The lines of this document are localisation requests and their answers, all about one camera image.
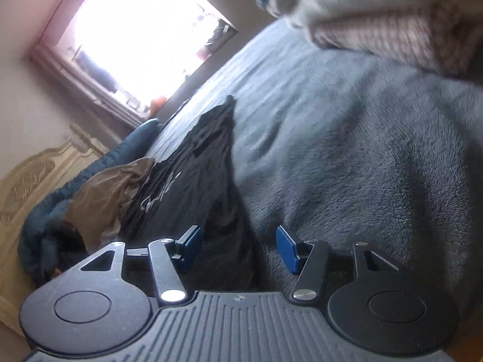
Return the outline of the black t-shirt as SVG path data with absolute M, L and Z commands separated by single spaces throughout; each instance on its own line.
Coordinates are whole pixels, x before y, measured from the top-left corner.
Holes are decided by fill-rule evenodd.
M 258 284 L 260 249 L 234 181 L 232 144 L 236 101 L 200 116 L 168 159 L 154 164 L 121 221 L 130 249 L 202 229 L 202 248 L 182 275 L 190 290 L 251 291 Z

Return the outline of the beige clothes pile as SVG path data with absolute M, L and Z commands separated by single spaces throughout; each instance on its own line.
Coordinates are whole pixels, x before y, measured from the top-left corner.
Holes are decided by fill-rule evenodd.
M 64 220 L 91 254 L 114 241 L 121 219 L 146 181 L 155 159 L 140 158 L 92 176 L 70 200 Z

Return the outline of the dark clothes hanging by window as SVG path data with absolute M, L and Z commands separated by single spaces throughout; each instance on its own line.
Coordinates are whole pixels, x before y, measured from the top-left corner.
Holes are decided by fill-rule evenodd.
M 75 62 L 81 70 L 83 70 L 87 75 L 97 81 L 109 92 L 117 92 L 119 87 L 115 79 L 106 70 L 97 66 L 85 52 L 80 52 L 75 57 Z

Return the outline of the clothes on window sill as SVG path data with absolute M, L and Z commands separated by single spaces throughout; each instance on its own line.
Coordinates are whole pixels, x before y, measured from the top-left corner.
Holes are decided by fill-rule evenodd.
M 204 47 L 210 55 L 213 55 L 237 33 L 238 30 L 231 24 L 229 24 L 229 22 L 226 22 L 223 19 L 219 19 L 213 34 L 206 41 Z

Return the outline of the folded clothes stack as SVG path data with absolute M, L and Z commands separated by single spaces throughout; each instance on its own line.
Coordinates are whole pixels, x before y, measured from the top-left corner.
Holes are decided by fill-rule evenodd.
M 482 44 L 482 0 L 256 0 L 321 48 L 458 77 Z

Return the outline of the grey bed blanket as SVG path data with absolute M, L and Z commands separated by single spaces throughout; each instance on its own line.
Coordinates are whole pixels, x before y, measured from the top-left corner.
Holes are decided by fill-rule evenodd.
M 235 181 L 271 289 L 293 283 L 274 231 L 343 249 L 358 240 L 482 318 L 482 63 L 445 78 L 378 56 L 322 50 L 276 21 L 220 68 L 150 148 L 166 159 L 200 115 L 236 99 Z

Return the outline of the blue duvet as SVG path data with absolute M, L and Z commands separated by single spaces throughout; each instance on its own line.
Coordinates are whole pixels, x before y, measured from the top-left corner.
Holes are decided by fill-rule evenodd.
M 121 209 L 146 179 L 154 159 L 146 152 L 161 131 L 150 119 L 113 150 L 46 196 L 21 229 L 18 254 L 35 286 L 50 281 L 107 243 Z

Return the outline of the orange item on sill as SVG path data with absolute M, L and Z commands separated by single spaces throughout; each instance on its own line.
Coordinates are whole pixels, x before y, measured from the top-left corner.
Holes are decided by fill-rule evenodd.
M 150 107 L 149 107 L 149 115 L 151 119 L 155 118 L 157 113 L 163 108 L 166 102 L 167 102 L 166 97 L 159 97 L 151 101 Z

